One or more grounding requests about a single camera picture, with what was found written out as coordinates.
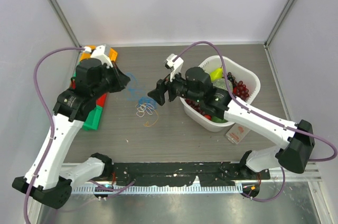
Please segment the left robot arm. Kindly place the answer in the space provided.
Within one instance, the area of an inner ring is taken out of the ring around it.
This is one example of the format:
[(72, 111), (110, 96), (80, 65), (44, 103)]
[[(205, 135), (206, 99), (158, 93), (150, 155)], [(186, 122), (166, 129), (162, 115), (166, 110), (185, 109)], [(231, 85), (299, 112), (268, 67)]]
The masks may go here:
[(62, 92), (53, 108), (53, 126), (29, 171), (16, 177), (12, 187), (27, 193), (45, 206), (60, 209), (72, 190), (91, 179), (107, 181), (112, 176), (113, 162), (106, 155), (94, 153), (69, 171), (61, 171), (65, 156), (96, 101), (106, 93), (120, 92), (130, 78), (115, 62), (99, 59), (82, 60), (76, 67), (75, 87)]

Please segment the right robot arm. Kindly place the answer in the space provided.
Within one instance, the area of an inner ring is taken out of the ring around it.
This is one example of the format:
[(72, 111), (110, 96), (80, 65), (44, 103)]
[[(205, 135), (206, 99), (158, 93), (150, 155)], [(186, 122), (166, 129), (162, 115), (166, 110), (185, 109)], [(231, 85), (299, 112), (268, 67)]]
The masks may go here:
[(168, 75), (156, 83), (147, 95), (160, 106), (176, 97), (199, 103), (206, 114), (238, 123), (272, 141), (275, 146), (259, 151), (247, 151), (241, 159), (238, 171), (244, 179), (250, 179), (265, 169), (283, 167), (302, 174), (315, 146), (312, 125), (301, 120), (298, 124), (265, 113), (231, 93), (215, 87), (209, 74), (200, 67), (192, 67), (182, 77)]

